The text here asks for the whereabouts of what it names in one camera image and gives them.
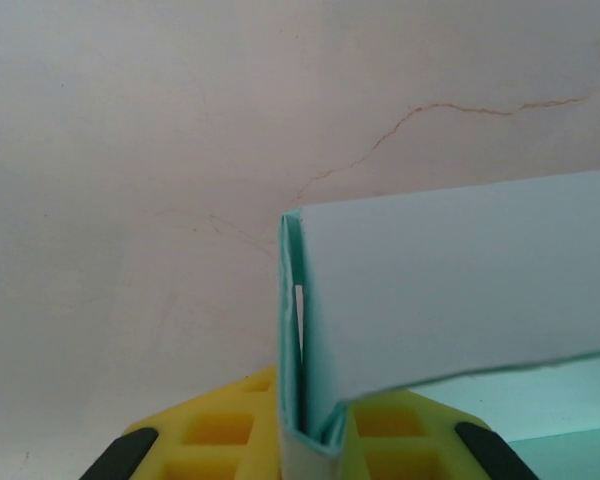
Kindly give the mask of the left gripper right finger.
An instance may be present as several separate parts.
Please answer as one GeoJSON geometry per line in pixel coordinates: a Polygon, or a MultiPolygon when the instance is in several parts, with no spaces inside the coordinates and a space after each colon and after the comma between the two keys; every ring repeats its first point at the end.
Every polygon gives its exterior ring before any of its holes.
{"type": "Polygon", "coordinates": [[[536,480],[481,419],[409,390],[347,407],[339,480],[536,480]]]}

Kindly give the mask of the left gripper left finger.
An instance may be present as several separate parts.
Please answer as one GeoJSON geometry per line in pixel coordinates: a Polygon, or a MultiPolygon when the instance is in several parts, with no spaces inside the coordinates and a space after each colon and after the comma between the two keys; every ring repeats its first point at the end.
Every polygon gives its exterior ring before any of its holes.
{"type": "Polygon", "coordinates": [[[82,480],[281,480],[276,370],[130,425],[82,480]]]}

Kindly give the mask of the light blue paper box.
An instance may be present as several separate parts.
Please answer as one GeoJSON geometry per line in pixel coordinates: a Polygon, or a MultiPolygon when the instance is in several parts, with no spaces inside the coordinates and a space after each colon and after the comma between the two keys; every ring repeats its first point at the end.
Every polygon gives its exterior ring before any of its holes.
{"type": "Polygon", "coordinates": [[[289,211],[278,332],[284,480],[339,480],[348,405],[394,390],[600,480],[600,171],[289,211]]]}

